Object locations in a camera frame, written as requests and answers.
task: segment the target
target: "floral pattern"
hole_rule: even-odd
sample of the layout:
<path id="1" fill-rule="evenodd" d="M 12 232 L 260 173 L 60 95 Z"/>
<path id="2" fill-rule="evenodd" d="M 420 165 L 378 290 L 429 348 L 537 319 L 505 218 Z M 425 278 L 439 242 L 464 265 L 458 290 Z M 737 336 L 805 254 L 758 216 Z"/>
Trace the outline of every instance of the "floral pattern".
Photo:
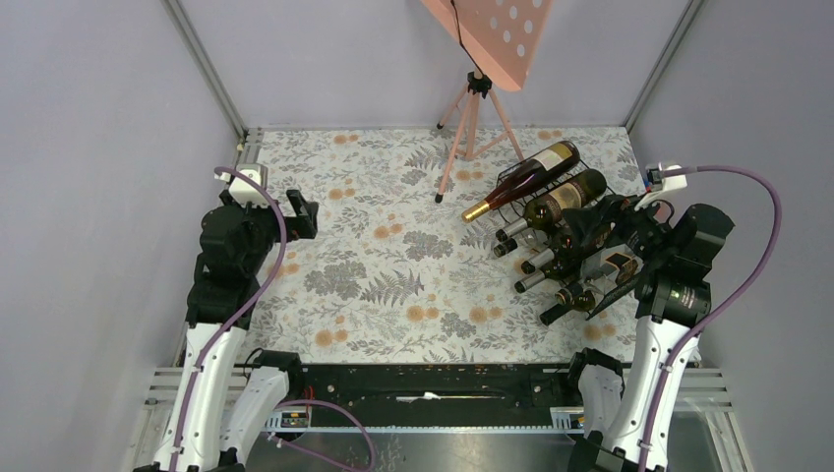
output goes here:
<path id="1" fill-rule="evenodd" d="M 479 144 L 499 132 L 480 130 Z M 515 134 L 525 155 L 571 140 L 614 191 L 642 189 L 623 128 Z M 493 256 L 495 231 L 505 224 L 496 211 L 462 221 L 517 162 L 508 140 L 472 161 L 457 159 L 444 201 L 435 204 L 452 138 L 449 130 L 413 129 L 266 133 L 259 162 L 269 168 L 270 193 L 294 188 L 319 202 L 319 235 L 288 246 L 242 356 L 264 347 L 318 363 L 565 362 L 587 346 L 631 360 L 631 297 L 589 322 L 572 313 L 544 326 L 538 315 L 558 285 L 547 280 L 515 293 L 530 250 Z M 277 247 L 268 261 L 276 256 Z M 261 277 L 270 269 L 265 264 Z"/>

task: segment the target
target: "bottle cap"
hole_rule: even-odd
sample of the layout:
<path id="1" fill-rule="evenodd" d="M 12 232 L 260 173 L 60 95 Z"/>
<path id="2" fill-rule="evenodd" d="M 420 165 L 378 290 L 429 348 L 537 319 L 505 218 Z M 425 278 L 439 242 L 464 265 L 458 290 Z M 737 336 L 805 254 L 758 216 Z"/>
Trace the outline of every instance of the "bottle cap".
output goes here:
<path id="1" fill-rule="evenodd" d="M 539 315 L 539 321 L 549 326 L 569 312 L 570 307 L 568 305 L 557 304 Z"/>
<path id="2" fill-rule="evenodd" d="M 506 256 L 507 254 L 515 251 L 516 249 L 518 249 L 518 243 L 514 239 L 510 239 L 493 248 L 493 254 L 495 254 L 496 257 L 499 258 L 501 256 Z"/>

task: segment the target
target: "music stand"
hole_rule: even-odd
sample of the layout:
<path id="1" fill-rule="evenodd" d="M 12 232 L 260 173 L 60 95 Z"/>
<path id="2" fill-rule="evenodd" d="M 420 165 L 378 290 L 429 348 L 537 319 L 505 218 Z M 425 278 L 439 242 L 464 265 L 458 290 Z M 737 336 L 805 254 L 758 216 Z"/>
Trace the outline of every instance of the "music stand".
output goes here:
<path id="1" fill-rule="evenodd" d="M 438 122 L 438 129 L 441 129 L 451 113 L 459 109 L 458 104 L 463 96 L 468 94 L 460 111 L 460 123 L 449 151 L 444 176 L 435 196 L 435 202 L 440 203 L 457 154 L 472 160 L 502 139 L 509 138 L 518 159 L 524 158 L 492 86 L 507 91 L 524 87 L 553 0 L 423 0 L 423 4 L 452 38 L 461 44 L 475 64 L 475 70 L 467 75 L 463 89 Z M 487 95 L 505 131 L 475 151 L 480 99 L 486 99 Z M 469 131 L 466 150 L 460 150 L 457 147 L 463 137 L 467 118 Z"/>

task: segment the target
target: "purple cable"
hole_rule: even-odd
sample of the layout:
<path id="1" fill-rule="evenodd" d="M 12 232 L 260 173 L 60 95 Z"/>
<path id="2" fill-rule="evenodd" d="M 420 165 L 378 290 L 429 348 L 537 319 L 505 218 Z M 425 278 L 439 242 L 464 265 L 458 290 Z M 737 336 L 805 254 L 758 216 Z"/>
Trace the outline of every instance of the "purple cable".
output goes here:
<path id="1" fill-rule="evenodd" d="M 281 447 L 282 445 L 288 445 L 288 446 L 292 447 L 293 449 L 295 449 L 299 452 L 303 452 L 305 454 L 312 455 L 313 457 L 321 459 L 321 460 L 323 460 L 324 462 L 327 462 L 330 465 L 340 467 L 340 468 L 342 468 L 344 470 L 348 470 L 350 472 L 370 472 L 370 471 L 374 470 L 374 467 L 377 466 L 377 449 L 374 447 L 374 443 L 371 442 L 371 436 L 368 434 L 368 431 L 365 430 L 365 427 L 362 426 L 362 424 L 359 423 L 359 420 L 357 420 L 355 416 L 351 415 L 349 411 L 347 411 L 344 408 L 336 405 L 335 403 L 330 403 L 328 401 L 321 401 L 321 400 L 291 400 L 291 401 L 284 401 L 282 403 L 278 403 L 278 407 L 294 406 L 294 405 L 324 406 L 325 408 L 330 408 L 331 410 L 338 411 L 339 413 L 344 415 L 345 418 L 350 420 L 351 423 L 356 425 L 356 427 L 359 428 L 359 432 L 362 433 L 362 436 L 365 438 L 365 442 L 368 443 L 368 450 L 370 450 L 370 459 L 368 461 L 368 467 L 366 467 L 364 469 L 357 469 L 357 468 L 351 467 L 347 464 L 342 464 L 340 462 L 336 462 L 335 460 L 327 457 L 326 455 L 324 455 L 320 452 L 315 452 L 314 450 L 307 449 L 306 447 L 295 444 L 293 442 L 273 439 L 273 441 L 278 443 L 279 447 Z"/>
<path id="2" fill-rule="evenodd" d="M 278 219 L 278 232 L 281 236 L 281 247 L 280 247 L 280 250 L 278 251 L 278 259 L 275 261 L 275 265 L 272 267 L 272 271 L 269 273 L 269 275 L 267 275 L 267 280 L 265 280 L 264 283 L 261 285 L 261 288 L 259 288 L 258 291 L 255 292 L 254 295 L 252 295 L 252 298 L 250 298 L 246 303 L 244 303 L 243 306 L 240 307 L 238 309 L 238 311 L 235 312 L 234 315 L 232 315 L 231 318 L 229 318 L 226 321 L 226 323 L 224 323 L 217 330 L 217 332 L 211 338 L 208 339 L 208 342 L 206 343 L 206 346 L 203 347 L 203 349 L 200 351 L 200 354 L 198 354 L 198 356 L 197 356 L 197 360 L 194 361 L 195 367 L 201 367 L 203 365 L 203 361 L 206 359 L 206 356 L 209 354 L 209 351 L 214 346 L 214 344 L 217 342 L 217 340 L 220 339 L 220 337 L 225 332 L 227 332 L 232 327 L 232 325 L 234 325 L 234 323 L 237 322 L 238 319 L 240 317 L 242 317 L 244 313 L 246 313 L 247 310 L 252 308 L 252 306 L 255 305 L 255 302 L 257 302 L 258 299 L 261 298 L 261 295 L 263 295 L 264 292 L 267 291 L 267 288 L 269 287 L 269 285 L 272 283 L 272 281 L 278 275 L 278 269 L 281 267 L 281 263 L 283 263 L 283 261 L 284 261 L 284 252 L 286 252 L 286 244 L 287 244 L 286 223 L 284 222 L 284 215 L 281 212 L 281 208 L 278 207 L 278 205 L 275 203 L 275 200 L 273 200 L 269 196 L 266 189 L 264 189 L 263 187 L 261 187 L 260 185 L 255 183 L 254 180 L 252 180 L 249 177 L 241 174 L 240 172 L 238 172 L 234 169 L 230 169 L 228 167 L 215 167 L 214 168 L 214 173 L 215 174 L 219 175 L 219 174 L 222 174 L 224 172 L 227 173 L 227 174 L 233 175 L 236 179 L 240 179 L 240 180 L 246 182 L 247 184 L 251 185 L 252 188 L 257 190 L 258 193 L 261 194 L 264 197 L 264 199 L 267 200 L 267 202 L 269 203 L 269 207 L 272 208 L 272 212 L 275 213 L 275 217 Z M 179 455 L 180 455 L 179 454 L 179 449 L 180 449 L 180 446 L 182 445 L 182 434 L 183 434 L 183 430 L 185 429 L 185 419 L 186 419 L 186 416 L 188 415 L 188 406 L 191 403 L 191 395 L 194 392 L 194 384 L 197 382 L 198 373 L 199 373 L 199 371 L 194 371 L 194 372 L 191 373 L 191 376 L 188 378 L 188 384 L 185 387 L 185 393 L 183 394 L 183 402 L 182 402 L 182 406 L 180 407 L 180 414 L 179 414 L 179 417 L 177 418 L 177 427 L 176 427 L 176 431 L 174 433 L 174 435 L 175 435 L 174 436 L 174 448 L 177 450 L 177 452 L 174 452 L 174 453 L 171 454 L 171 462 L 170 462 L 169 467 L 168 467 L 169 472 L 176 472 L 176 470 L 177 470 L 177 461 L 179 460 Z"/>
<path id="3" fill-rule="evenodd" d="M 773 201 L 773 228 L 770 230 L 770 239 L 767 241 L 767 247 L 764 249 L 764 254 L 762 254 L 761 259 L 753 270 L 753 273 L 745 280 L 745 283 L 737 288 L 736 291 L 733 292 L 733 294 L 730 295 L 727 300 L 719 305 L 718 308 L 716 308 L 712 313 L 693 326 L 692 329 L 690 329 L 686 335 L 678 341 L 678 344 L 672 348 L 672 351 L 666 358 L 666 362 L 663 366 L 661 366 L 660 377 L 658 377 L 657 386 L 655 387 L 652 395 L 652 401 L 649 404 L 649 411 L 646 416 L 646 426 L 643 430 L 643 443 L 647 445 L 651 445 L 651 434 L 652 429 L 654 429 L 655 417 L 657 416 L 657 410 L 660 409 L 660 399 L 663 396 L 663 389 L 666 387 L 666 380 L 669 377 L 669 371 L 666 369 L 675 364 L 675 359 L 678 358 L 678 354 L 681 353 L 684 346 L 690 339 L 699 335 L 707 325 L 721 316 L 721 314 L 727 310 L 727 307 L 741 297 L 742 294 L 745 293 L 752 283 L 761 275 L 765 265 L 767 265 L 768 260 L 770 260 L 771 254 L 773 254 L 773 248 L 776 246 L 776 240 L 779 238 L 779 230 L 782 227 L 782 201 L 779 199 L 779 193 L 776 192 L 776 188 L 773 187 L 773 184 L 755 172 L 730 165 L 699 165 L 697 167 L 684 167 L 683 169 L 667 170 L 664 171 L 662 175 L 663 177 L 675 177 L 677 175 L 694 174 L 696 172 L 730 172 L 732 174 L 744 175 L 745 177 L 749 177 L 761 184 L 762 187 L 767 190 L 767 193 L 770 194 L 770 199 Z M 642 472 L 646 470 L 648 458 L 649 450 L 645 447 L 641 448 L 640 461 L 637 465 L 638 471 Z"/>

